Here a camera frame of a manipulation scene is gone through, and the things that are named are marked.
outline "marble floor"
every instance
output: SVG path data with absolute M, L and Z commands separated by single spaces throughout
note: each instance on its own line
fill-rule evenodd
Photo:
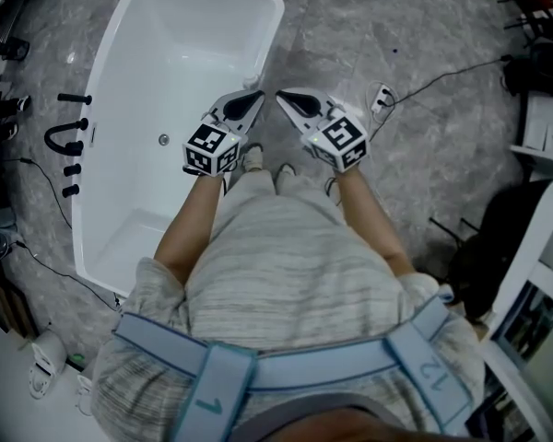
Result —
M 7 78 L 15 94 L 31 94 L 10 156 L 31 157 L 60 192 L 65 159 L 44 144 L 46 129 L 77 119 L 79 107 L 55 101 L 58 92 L 83 93 L 100 38 L 119 0 L 32 0 L 16 35 L 30 41 L 24 62 Z M 264 88 L 311 86 L 327 91 L 370 124 L 365 91 L 377 80 L 401 97 L 441 73 L 522 50 L 520 34 L 501 28 L 516 8 L 497 0 L 284 0 L 286 9 L 267 67 Z M 325 164 L 300 151 L 297 134 L 274 102 L 251 131 L 265 145 L 266 164 L 284 161 L 323 185 Z M 508 150 L 517 103 L 500 85 L 500 65 L 446 77 L 396 107 L 361 166 L 394 220 L 416 265 L 442 275 L 452 241 L 428 222 L 433 215 L 465 235 L 459 217 L 474 224 L 491 196 L 520 181 Z M 52 192 L 33 166 L 7 167 L 18 228 L 37 258 L 74 273 L 72 235 Z M 68 201 L 61 199 L 71 216 Z M 94 357 L 116 315 L 75 282 L 41 268 L 15 248 L 5 260 L 10 279 L 26 293 L 41 329 L 51 325 L 69 354 Z M 90 285 L 114 305 L 112 294 Z

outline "forearm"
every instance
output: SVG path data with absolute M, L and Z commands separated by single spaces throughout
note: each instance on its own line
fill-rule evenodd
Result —
M 389 264 L 395 275 L 414 272 L 394 226 L 358 167 L 336 173 L 347 224 Z
M 154 255 L 182 284 L 209 244 L 222 181 L 222 175 L 196 180 Z

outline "printed number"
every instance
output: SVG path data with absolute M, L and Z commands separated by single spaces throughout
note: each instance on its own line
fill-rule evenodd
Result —
M 424 379 L 429 379 L 431 377 L 431 374 L 434 373 L 435 370 L 442 370 L 442 366 L 440 362 L 434 357 L 432 357 L 431 364 L 430 363 L 422 364 L 420 366 L 420 374 L 422 375 L 422 377 L 424 377 Z M 442 382 L 448 377 L 449 377 L 448 373 L 446 372 L 442 373 L 442 375 L 438 377 L 436 381 L 430 385 L 430 387 L 434 391 L 440 391 Z
M 215 398 L 214 404 L 209 404 L 208 402 L 204 402 L 203 400 L 196 400 L 194 403 L 199 408 L 203 408 L 208 410 L 210 413 L 213 414 L 221 414 L 223 413 L 223 408 L 221 407 L 221 401 Z

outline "power strip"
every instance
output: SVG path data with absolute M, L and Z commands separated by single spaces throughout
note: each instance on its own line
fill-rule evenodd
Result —
M 389 105 L 389 103 L 387 103 L 387 99 L 390 95 L 391 89 L 385 84 L 381 84 L 381 86 L 379 87 L 379 91 L 377 92 L 377 95 L 375 96 L 371 104 L 371 111 L 373 115 L 379 114 L 381 110 L 385 108 L 384 105 Z

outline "bathtub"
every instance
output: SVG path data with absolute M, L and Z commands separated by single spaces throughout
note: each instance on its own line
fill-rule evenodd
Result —
M 216 99 L 257 84 L 283 10 L 282 0 L 120 0 L 88 80 L 88 129 L 77 135 L 81 277 L 129 295 L 137 262 L 153 256 L 194 183 L 182 142 Z

